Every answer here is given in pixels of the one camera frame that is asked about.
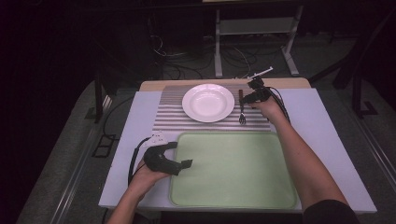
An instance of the gray floor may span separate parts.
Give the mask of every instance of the gray floor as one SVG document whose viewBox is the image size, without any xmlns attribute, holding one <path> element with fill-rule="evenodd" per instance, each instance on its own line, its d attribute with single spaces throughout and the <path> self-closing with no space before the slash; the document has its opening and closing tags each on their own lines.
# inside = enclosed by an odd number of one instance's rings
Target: gray floor
<svg viewBox="0 0 396 224">
<path fill-rule="evenodd" d="M 328 35 L 297 37 L 291 55 L 301 77 L 312 77 L 337 62 L 349 52 L 354 44 L 354 39 L 335 39 L 331 44 L 329 39 Z M 279 51 L 285 42 L 286 37 L 282 35 L 250 35 L 223 39 L 221 52 L 224 55 L 222 60 L 224 78 L 242 77 L 248 71 L 253 74 L 269 66 L 274 67 L 274 72 L 266 75 L 267 77 L 289 77 L 288 68 Z M 205 54 L 201 58 L 189 54 L 167 57 L 163 79 L 214 78 L 212 39 L 207 38 L 205 45 L 207 46 Z M 183 53 L 182 49 L 172 53 L 180 52 Z M 250 68 L 246 65 L 241 53 L 251 63 Z M 361 130 L 362 125 L 367 126 L 379 146 L 386 151 L 392 163 L 395 163 L 396 142 L 392 134 L 392 130 L 396 130 L 395 111 L 378 96 L 369 83 L 364 82 L 363 101 L 371 102 L 379 114 L 358 120 L 350 109 L 351 87 L 348 86 L 345 90 L 335 90 L 331 85 L 336 74 L 337 71 L 334 71 L 313 83 L 312 86 L 318 89 L 346 151 L 378 209 L 375 214 L 359 215 L 359 219 L 364 224 L 396 223 L 395 190 L 384 174 L 383 167 L 374 157 L 371 143 L 366 140 L 365 133 Z M 99 124 L 94 124 L 92 119 L 86 117 L 89 109 L 94 107 L 93 85 L 87 87 L 78 99 L 64 132 L 21 213 L 19 223 L 102 222 L 106 209 L 97 204 L 117 148 L 117 141 L 107 158 L 94 158 L 91 154 L 103 133 L 105 122 L 106 133 L 120 137 L 134 91 L 119 90 L 117 95 L 111 97 L 112 104 L 106 111 L 105 117 Z M 66 196 L 69 195 L 67 200 L 64 197 L 65 189 L 71 192 L 66 194 Z M 66 203 L 57 209 L 60 201 Z M 110 213 L 111 211 L 108 211 L 106 217 L 109 217 Z M 189 221 L 186 222 L 184 219 L 183 223 L 195 223 L 193 222 L 194 216 L 196 215 L 189 214 Z M 263 220 L 268 220 L 258 214 L 251 214 L 250 217 L 252 217 L 250 223 L 266 223 Z M 178 223 L 176 215 L 172 217 L 172 214 L 166 214 L 163 216 L 163 223 Z M 289 222 L 283 219 L 283 222 L 268 223 L 299 223 L 299 221 Z"/>
</svg>

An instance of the green tray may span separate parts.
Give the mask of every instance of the green tray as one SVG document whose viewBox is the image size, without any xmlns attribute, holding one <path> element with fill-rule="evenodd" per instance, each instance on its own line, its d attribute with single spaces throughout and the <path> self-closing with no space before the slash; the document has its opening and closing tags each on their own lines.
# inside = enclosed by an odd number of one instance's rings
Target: green tray
<svg viewBox="0 0 396 224">
<path fill-rule="evenodd" d="M 174 205 L 293 208 L 296 191 L 276 133 L 183 133 L 175 160 L 193 160 L 172 176 Z"/>
</svg>

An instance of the striped mat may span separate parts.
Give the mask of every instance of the striped mat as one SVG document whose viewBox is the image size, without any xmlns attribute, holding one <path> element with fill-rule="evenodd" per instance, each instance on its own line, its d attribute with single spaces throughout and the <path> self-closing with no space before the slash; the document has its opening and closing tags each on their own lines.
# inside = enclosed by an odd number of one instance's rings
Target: striped mat
<svg viewBox="0 0 396 224">
<path fill-rule="evenodd" d="M 228 89 L 235 99 L 235 106 L 231 114 L 222 120 L 216 122 L 200 122 L 191 119 L 183 110 L 182 100 L 184 94 L 194 86 L 166 86 L 161 96 L 161 101 L 158 106 L 157 116 L 154 122 L 153 131 L 163 132 L 238 132 L 238 131 L 253 131 L 253 132 L 270 132 L 271 127 L 268 119 L 264 119 L 260 110 L 251 109 L 250 106 L 245 106 L 245 117 L 247 123 L 241 125 L 239 123 L 240 106 L 238 103 L 238 91 L 243 90 L 244 95 L 252 92 L 248 85 L 221 85 Z"/>
</svg>

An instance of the black sleeve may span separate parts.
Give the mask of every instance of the black sleeve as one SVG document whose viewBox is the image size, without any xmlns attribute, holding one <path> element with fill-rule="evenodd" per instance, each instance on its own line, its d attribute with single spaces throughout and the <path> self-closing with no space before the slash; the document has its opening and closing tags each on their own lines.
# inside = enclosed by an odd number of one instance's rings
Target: black sleeve
<svg viewBox="0 0 396 224">
<path fill-rule="evenodd" d="M 336 200 L 324 200 L 305 209 L 304 224 L 359 224 L 352 209 Z"/>
</svg>

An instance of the white table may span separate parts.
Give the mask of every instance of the white table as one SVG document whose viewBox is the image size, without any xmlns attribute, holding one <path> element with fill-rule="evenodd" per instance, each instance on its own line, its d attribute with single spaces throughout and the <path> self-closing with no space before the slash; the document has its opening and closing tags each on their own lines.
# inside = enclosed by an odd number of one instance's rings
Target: white table
<svg viewBox="0 0 396 224">
<path fill-rule="evenodd" d="M 289 111 L 293 127 L 311 146 L 333 178 L 344 192 L 351 208 L 356 213 L 373 213 L 376 208 L 355 170 L 341 140 L 334 129 L 329 115 L 315 89 L 279 89 Z M 107 181 L 99 202 L 100 206 L 114 208 L 127 189 L 127 175 L 134 148 L 144 138 L 151 136 L 160 102 L 161 91 L 139 91 L 136 93 L 128 119 L 108 173 Z M 164 133 L 168 141 L 177 136 Z M 141 147 L 136 161 L 140 161 L 146 148 Z M 172 160 L 172 151 L 165 156 Z M 170 178 L 160 180 L 146 194 L 139 208 L 161 211 L 244 211 L 244 212 L 301 212 L 301 205 L 291 210 L 255 210 L 175 206 L 169 199 Z"/>
</svg>

